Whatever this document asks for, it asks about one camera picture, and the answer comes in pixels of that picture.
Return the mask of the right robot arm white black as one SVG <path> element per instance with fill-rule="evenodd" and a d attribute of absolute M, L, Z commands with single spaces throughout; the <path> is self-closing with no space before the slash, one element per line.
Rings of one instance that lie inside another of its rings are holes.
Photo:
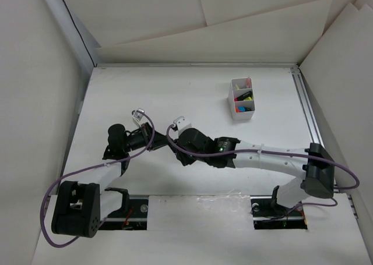
<path fill-rule="evenodd" d="M 201 161 L 215 168 L 256 168 L 292 176 L 272 192 L 269 207 L 277 215 L 309 197 L 332 199 L 334 195 L 330 156 L 316 143 L 307 149 L 277 149 L 233 137 L 211 139 L 195 128 L 185 129 L 172 143 L 184 166 Z"/>

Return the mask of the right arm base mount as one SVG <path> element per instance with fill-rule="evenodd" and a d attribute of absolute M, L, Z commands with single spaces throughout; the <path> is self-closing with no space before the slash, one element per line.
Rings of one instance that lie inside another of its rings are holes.
<path fill-rule="evenodd" d="M 302 208 L 293 210 L 277 203 L 278 189 L 276 186 L 270 196 L 251 196 L 254 229 L 308 229 Z"/>

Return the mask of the pink cap black highlighter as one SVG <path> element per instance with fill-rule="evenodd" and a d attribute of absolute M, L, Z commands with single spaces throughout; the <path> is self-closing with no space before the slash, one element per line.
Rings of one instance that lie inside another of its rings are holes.
<path fill-rule="evenodd" d="M 249 96 L 250 96 L 250 94 L 245 93 L 245 94 L 242 94 L 242 95 L 236 97 L 236 98 L 234 99 L 234 101 L 243 101 L 243 100 L 245 100 L 245 99 L 246 99 L 247 97 L 249 97 Z"/>

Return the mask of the white compartment pen holder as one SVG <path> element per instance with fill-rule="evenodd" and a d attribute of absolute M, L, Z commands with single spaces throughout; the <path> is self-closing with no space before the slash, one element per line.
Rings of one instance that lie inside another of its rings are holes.
<path fill-rule="evenodd" d="M 254 91 L 250 77 L 233 79 L 227 101 L 234 121 L 248 121 L 255 112 Z"/>

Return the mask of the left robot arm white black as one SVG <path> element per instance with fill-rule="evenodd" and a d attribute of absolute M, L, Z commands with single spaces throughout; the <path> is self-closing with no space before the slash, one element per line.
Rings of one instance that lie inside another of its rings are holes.
<path fill-rule="evenodd" d="M 61 183 L 52 217 L 54 234 L 92 238 L 101 222 L 111 216 L 131 211 L 127 189 L 114 188 L 112 182 L 128 169 L 131 151 L 157 150 L 168 145 L 167 138 L 153 130 L 150 123 L 129 132 L 124 125 L 108 129 L 108 145 L 103 154 L 105 164 L 73 176 Z"/>

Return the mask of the yellow cap black highlighter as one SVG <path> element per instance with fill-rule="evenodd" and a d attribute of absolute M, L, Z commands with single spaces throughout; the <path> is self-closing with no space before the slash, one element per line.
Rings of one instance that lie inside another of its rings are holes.
<path fill-rule="evenodd" d="M 252 100 L 252 91 L 248 91 L 238 97 L 236 97 L 234 100 L 235 101 L 251 101 Z"/>

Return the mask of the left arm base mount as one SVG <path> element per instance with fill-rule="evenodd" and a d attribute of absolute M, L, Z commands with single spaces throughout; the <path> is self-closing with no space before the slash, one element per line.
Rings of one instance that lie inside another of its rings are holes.
<path fill-rule="evenodd" d="M 101 218 L 101 231 L 145 231 L 149 210 L 148 195 L 130 195 L 127 189 L 107 188 L 100 196 L 101 210 L 112 210 Z"/>

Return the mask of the aluminium rail right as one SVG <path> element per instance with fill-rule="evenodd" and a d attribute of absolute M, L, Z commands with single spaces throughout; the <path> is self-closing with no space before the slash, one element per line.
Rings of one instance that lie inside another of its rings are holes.
<path fill-rule="evenodd" d="M 330 164 L 333 158 L 324 148 L 300 69 L 293 67 L 290 69 L 290 73 L 294 80 L 311 138 L 310 144 L 302 150 L 302 154 L 307 158 L 302 167 L 305 171 L 305 179 L 301 187 L 311 196 L 331 198 L 333 192 L 337 190 L 334 180 L 335 169 Z"/>

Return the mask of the pink clear pen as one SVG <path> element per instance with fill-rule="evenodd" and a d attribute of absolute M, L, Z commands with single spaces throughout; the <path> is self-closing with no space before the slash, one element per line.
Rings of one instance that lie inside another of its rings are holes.
<path fill-rule="evenodd" d="M 252 80 L 250 77 L 247 77 L 247 88 L 251 89 L 252 88 Z"/>

